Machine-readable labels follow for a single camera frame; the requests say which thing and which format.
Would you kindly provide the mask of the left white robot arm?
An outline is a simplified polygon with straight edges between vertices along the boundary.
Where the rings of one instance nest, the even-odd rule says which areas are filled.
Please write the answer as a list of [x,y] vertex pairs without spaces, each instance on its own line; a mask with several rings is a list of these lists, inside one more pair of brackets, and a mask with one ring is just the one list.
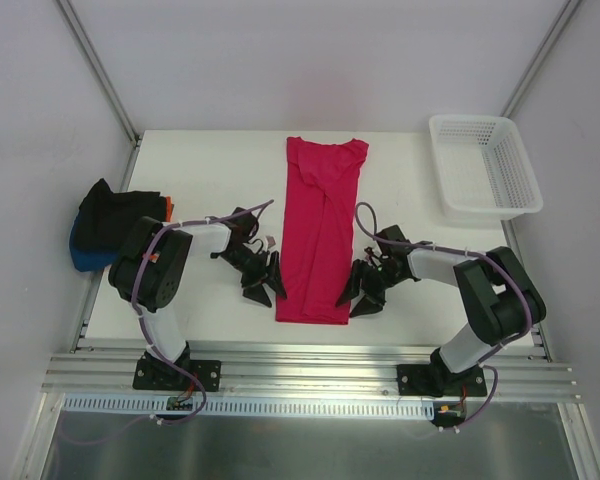
[[136,313],[156,377],[168,388],[183,386],[190,375],[188,343],[171,303],[188,260],[220,258],[240,273],[242,296],[267,308],[268,295],[285,299],[280,253],[260,242],[259,220],[271,201],[237,207],[228,216],[164,223],[144,216],[132,227],[108,274],[109,284]]

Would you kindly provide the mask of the pink t shirt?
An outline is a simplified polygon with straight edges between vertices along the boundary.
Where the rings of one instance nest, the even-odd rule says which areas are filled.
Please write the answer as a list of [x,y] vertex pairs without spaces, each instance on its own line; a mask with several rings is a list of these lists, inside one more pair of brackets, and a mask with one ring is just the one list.
[[287,297],[276,302],[280,323],[346,325],[341,301],[354,245],[353,217],[369,145],[359,139],[286,142],[287,183],[280,271]]

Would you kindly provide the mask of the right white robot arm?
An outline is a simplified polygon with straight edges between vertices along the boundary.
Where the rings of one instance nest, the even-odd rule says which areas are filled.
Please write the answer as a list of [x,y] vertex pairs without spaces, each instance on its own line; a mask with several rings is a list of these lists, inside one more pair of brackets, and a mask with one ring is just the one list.
[[407,280],[431,280],[458,289],[467,318],[427,364],[398,368],[398,380],[413,393],[442,397],[467,385],[485,360],[546,318],[544,299],[508,247],[477,253],[411,243],[397,225],[373,238],[380,252],[367,248],[366,258],[352,263],[337,307],[358,298],[352,317],[377,314],[384,309],[388,289]]

